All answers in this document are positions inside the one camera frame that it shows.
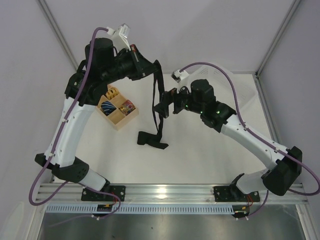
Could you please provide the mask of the black necktie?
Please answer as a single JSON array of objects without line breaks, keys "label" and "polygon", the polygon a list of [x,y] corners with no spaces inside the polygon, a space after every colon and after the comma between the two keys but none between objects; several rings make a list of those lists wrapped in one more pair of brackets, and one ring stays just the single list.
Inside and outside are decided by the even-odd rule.
[{"label": "black necktie", "polygon": [[169,146],[167,143],[161,142],[164,127],[164,111],[160,106],[155,104],[156,86],[158,88],[159,104],[161,104],[163,94],[165,93],[164,76],[160,62],[156,60],[153,64],[156,67],[156,71],[153,73],[152,116],[157,132],[156,134],[151,134],[149,132],[139,131],[137,144],[140,146],[149,145],[153,148],[164,150]]}]

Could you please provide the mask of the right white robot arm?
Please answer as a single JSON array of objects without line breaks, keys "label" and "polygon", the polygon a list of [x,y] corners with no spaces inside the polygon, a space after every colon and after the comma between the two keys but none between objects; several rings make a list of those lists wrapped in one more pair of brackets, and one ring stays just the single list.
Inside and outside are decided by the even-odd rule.
[{"label": "right white robot arm", "polygon": [[194,80],[190,87],[165,91],[160,102],[153,108],[161,117],[169,116],[169,105],[173,104],[174,114],[182,110],[199,114],[202,122],[218,133],[230,137],[254,154],[266,167],[250,174],[239,174],[230,184],[233,195],[241,192],[268,190],[277,196],[284,196],[302,171],[302,151],[291,149],[266,140],[262,135],[254,137],[249,128],[244,127],[236,111],[216,100],[214,88],[206,79]]}]

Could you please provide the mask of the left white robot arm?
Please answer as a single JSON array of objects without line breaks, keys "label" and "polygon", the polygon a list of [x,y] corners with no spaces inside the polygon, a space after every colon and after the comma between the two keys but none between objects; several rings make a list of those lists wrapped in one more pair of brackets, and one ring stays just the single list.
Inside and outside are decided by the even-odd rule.
[{"label": "left white robot arm", "polygon": [[157,60],[147,60],[134,44],[117,50],[109,38],[95,38],[84,52],[85,59],[70,77],[64,92],[60,126],[51,145],[35,156],[35,162],[60,180],[108,192],[110,182],[76,157],[83,130],[109,84],[124,78],[140,80],[159,73],[161,66]]}]

